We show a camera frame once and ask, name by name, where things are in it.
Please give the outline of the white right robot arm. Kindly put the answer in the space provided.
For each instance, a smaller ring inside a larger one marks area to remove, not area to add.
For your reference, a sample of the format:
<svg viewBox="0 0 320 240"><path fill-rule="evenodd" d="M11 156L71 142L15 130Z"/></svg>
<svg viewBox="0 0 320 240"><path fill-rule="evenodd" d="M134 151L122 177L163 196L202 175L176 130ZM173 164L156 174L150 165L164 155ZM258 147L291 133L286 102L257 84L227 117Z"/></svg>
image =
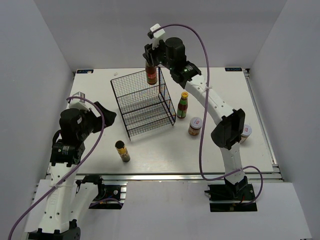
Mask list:
<svg viewBox="0 0 320 240"><path fill-rule="evenodd" d="M225 192L229 198L238 199L248 184L240 155L245 112L229 106L206 85L200 69L187 60L185 45L180 38L170 37L160 40L158 45L145 45L143 57L153 67L162 65L167 68L172 79L194 96L211 116L216 125L211 139L220 148L225 168Z"/></svg>

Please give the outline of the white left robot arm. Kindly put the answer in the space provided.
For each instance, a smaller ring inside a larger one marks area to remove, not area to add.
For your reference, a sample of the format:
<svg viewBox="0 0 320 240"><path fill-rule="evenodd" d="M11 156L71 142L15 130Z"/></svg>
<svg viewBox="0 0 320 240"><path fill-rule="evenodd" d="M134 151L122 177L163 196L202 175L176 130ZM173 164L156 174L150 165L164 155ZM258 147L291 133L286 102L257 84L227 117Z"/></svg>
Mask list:
<svg viewBox="0 0 320 240"><path fill-rule="evenodd" d="M80 220L94 199L105 196L106 187L99 176L87 175L74 193L75 177L83 156L85 140L90 134L103 134L117 116L98 101L94 112L81 103L71 103L60 114L60 129L52 139L50 156L50 190L45 195L45 209L37 230L28 234L30 240L78 240L81 237Z"/></svg>

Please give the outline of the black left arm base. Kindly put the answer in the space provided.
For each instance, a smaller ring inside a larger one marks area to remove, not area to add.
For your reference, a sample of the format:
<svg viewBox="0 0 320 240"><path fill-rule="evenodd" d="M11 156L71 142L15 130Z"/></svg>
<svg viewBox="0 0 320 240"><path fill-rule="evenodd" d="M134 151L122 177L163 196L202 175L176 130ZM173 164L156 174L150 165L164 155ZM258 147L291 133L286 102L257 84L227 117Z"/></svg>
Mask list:
<svg viewBox="0 0 320 240"><path fill-rule="evenodd" d="M87 183L93 183L98 190L97 196L93 199L89 209L96 210L121 210L124 204L124 198L121 197L122 185L119 184L106 184L102 176L88 174L83 179L75 181L76 194L80 191L82 186Z"/></svg>

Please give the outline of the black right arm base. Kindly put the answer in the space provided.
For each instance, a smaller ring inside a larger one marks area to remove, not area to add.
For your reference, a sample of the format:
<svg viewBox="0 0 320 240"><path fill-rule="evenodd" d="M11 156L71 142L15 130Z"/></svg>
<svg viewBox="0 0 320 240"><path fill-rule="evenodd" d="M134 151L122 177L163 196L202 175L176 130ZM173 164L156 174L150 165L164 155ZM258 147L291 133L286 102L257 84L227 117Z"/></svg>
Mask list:
<svg viewBox="0 0 320 240"><path fill-rule="evenodd" d="M212 213L257 212L256 197L252 184L248 184L237 195L225 184L211 184L204 194L209 197L209 207Z"/></svg>

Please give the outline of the red chili sauce bottle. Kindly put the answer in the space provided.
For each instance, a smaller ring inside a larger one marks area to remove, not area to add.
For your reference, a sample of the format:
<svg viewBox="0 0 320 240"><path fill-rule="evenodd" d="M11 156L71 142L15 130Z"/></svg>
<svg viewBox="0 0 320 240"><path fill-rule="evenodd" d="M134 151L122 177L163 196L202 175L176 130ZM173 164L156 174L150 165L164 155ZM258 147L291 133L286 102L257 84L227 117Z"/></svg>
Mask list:
<svg viewBox="0 0 320 240"><path fill-rule="evenodd" d="M157 70L156 67L150 66L148 63L145 65L145 72L147 77L147 83L154 85L157 83Z"/></svg>

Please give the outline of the green label sauce bottle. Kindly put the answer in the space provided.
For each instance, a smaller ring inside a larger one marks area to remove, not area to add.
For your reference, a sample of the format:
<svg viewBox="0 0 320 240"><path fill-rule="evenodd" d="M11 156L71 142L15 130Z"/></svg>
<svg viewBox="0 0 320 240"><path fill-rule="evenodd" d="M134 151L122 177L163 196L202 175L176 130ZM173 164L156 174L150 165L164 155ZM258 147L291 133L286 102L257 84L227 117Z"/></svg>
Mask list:
<svg viewBox="0 0 320 240"><path fill-rule="evenodd" d="M184 91L181 93L181 98L178 103L177 111L176 111L176 116L180 119L183 119L187 115L187 110L188 110L188 92Z"/></svg>

